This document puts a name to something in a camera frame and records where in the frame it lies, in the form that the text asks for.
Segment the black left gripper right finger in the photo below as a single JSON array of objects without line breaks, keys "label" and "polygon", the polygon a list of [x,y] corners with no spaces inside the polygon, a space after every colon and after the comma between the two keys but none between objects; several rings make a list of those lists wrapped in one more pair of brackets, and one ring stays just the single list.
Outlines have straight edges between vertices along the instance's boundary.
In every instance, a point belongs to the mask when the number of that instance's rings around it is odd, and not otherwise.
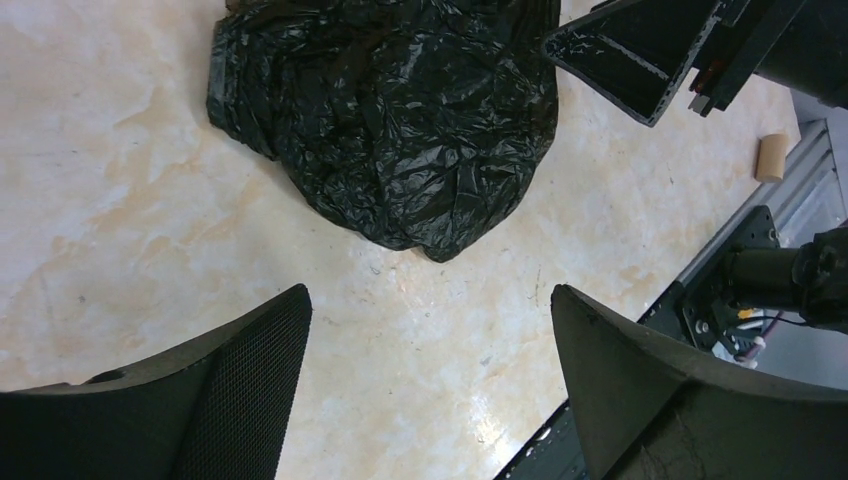
[{"label": "black left gripper right finger", "polygon": [[593,479],[843,479],[847,394],[720,360],[568,286],[551,315]]}]

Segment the black trash bag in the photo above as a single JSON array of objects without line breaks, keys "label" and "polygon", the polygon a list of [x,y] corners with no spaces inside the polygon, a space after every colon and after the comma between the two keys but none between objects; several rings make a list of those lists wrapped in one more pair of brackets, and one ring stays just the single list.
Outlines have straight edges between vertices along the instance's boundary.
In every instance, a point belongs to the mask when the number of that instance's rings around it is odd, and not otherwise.
[{"label": "black trash bag", "polygon": [[210,123],[310,207],[452,260],[522,201],[558,124],[557,1],[241,1],[214,28]]}]

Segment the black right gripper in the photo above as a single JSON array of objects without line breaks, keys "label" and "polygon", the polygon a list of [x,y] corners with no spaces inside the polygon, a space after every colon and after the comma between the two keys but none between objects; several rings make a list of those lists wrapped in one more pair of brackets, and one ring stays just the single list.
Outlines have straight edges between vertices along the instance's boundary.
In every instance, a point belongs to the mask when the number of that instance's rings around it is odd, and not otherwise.
[{"label": "black right gripper", "polygon": [[828,107],[847,107],[845,1],[731,6],[731,18],[716,26],[721,1],[605,1],[550,32],[542,52],[648,127],[693,64],[698,74],[689,109],[703,117],[726,110],[754,75]]}]

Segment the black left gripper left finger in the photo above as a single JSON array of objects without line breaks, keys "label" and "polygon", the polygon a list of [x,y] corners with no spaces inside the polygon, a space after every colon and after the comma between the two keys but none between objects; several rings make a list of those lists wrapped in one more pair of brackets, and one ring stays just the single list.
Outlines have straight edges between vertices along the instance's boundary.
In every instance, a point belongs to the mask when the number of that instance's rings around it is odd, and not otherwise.
[{"label": "black left gripper left finger", "polygon": [[82,384],[1,396],[5,479],[271,479],[309,338],[308,289]]}]

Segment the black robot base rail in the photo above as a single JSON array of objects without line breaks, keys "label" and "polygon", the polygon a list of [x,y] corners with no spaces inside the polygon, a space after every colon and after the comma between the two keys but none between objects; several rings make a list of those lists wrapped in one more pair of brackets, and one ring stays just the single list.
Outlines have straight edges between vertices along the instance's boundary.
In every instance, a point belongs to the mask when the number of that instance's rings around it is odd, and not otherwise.
[{"label": "black robot base rail", "polygon": [[[825,120],[806,123],[787,176],[756,189],[635,321],[759,371],[779,326],[847,330],[847,206]],[[501,470],[503,479],[593,479],[569,399]]]}]

